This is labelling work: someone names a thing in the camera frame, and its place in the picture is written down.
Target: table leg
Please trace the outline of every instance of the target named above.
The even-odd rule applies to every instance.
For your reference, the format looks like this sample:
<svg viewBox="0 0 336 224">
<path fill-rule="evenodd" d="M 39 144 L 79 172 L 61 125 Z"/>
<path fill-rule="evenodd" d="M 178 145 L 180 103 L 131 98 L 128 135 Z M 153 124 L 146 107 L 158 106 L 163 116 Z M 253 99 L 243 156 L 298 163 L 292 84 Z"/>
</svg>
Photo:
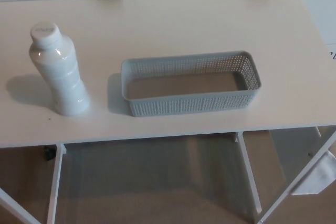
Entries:
<svg viewBox="0 0 336 224">
<path fill-rule="evenodd" d="M 0 205 L 24 224 L 40 224 L 30 213 L 0 188 Z"/>
<path fill-rule="evenodd" d="M 55 223 L 56 206 L 57 206 L 57 198 L 58 198 L 58 187 L 59 187 L 59 179 L 60 179 L 61 167 L 62 167 L 62 158 L 63 158 L 63 154 L 66 154 L 66 152 L 67 150 L 63 144 L 57 145 L 53 181 L 51 185 L 47 224 Z"/>
<path fill-rule="evenodd" d="M 290 194 L 298 182 L 305 176 L 305 174 L 319 161 L 323 154 L 328 150 L 328 148 L 336 140 L 336 126 L 331 126 L 327 131 L 320 137 L 317 141 L 316 146 L 312 150 L 313 157 L 307 163 L 307 165 L 302 169 L 302 171 L 285 186 L 281 193 L 276 197 L 276 199 L 258 216 L 257 223 L 263 223 L 267 217 L 280 205 L 280 203 L 285 199 L 285 197 Z"/>
<path fill-rule="evenodd" d="M 249 189 L 250 189 L 250 193 L 251 193 L 252 198 L 253 198 L 254 213 L 255 213 L 254 218 L 256 218 L 257 215 L 261 212 L 261 204 L 260 204 L 260 200 L 259 200 L 257 186 L 256 186 L 256 183 L 255 183 L 255 180 L 254 180 L 254 177 L 253 177 L 253 172 L 252 172 L 250 160 L 248 158 L 243 133 L 238 132 L 235 137 L 236 137 L 235 142 L 238 142 L 238 144 L 239 144 L 240 153 L 241 153 L 241 156 L 242 156 L 243 161 L 244 161 L 246 174 L 247 174 L 247 178 L 248 178 L 248 182 L 249 182 Z"/>
</svg>

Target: perforated basket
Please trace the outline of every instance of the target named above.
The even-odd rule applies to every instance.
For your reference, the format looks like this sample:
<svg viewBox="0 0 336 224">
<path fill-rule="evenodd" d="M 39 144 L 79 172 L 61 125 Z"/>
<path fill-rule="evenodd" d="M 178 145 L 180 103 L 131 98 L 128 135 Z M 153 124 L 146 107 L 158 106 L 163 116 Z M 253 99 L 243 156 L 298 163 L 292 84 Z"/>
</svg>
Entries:
<svg viewBox="0 0 336 224">
<path fill-rule="evenodd" d="M 226 74 L 232 74 L 237 90 L 225 91 Z M 134 116 L 240 109 L 261 87 L 253 59 L 245 51 L 130 59 L 122 63 L 121 82 Z"/>
</svg>

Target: table top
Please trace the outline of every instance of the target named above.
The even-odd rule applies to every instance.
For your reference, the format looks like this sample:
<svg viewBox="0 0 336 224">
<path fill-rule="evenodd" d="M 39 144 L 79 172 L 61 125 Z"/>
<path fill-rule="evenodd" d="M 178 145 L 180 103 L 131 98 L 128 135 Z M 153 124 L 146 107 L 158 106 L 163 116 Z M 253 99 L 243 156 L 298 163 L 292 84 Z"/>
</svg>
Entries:
<svg viewBox="0 0 336 224">
<path fill-rule="evenodd" d="M 335 125 L 335 63 L 301 0 L 52 0 L 0 3 L 0 147 Z M 75 43 L 88 112 L 58 115 L 30 61 L 29 30 L 55 22 Z M 262 87 L 240 110 L 130 116 L 129 58 L 245 50 Z"/>
</svg>

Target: white bottle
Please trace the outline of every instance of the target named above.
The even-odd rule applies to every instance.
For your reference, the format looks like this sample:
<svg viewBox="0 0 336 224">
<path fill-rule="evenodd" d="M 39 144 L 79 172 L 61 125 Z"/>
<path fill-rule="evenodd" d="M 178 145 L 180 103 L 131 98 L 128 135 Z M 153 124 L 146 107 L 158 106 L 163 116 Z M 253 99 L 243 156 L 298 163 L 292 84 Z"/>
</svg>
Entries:
<svg viewBox="0 0 336 224">
<path fill-rule="evenodd" d="M 56 111 L 67 116 L 85 111 L 90 98 L 79 75 L 72 40 L 50 22 L 37 23 L 30 35 L 30 58 L 51 89 Z"/>
</svg>

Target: basket bottom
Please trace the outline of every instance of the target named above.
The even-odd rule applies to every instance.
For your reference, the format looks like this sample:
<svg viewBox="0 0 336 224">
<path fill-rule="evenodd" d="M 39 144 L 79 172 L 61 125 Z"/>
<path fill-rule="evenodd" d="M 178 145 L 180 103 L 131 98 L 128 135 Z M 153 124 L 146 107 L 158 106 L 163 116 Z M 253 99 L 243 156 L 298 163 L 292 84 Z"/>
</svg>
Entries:
<svg viewBox="0 0 336 224">
<path fill-rule="evenodd" d="M 128 84 L 128 99 L 165 97 L 247 90 L 239 72 L 188 74 L 133 80 Z"/>
</svg>

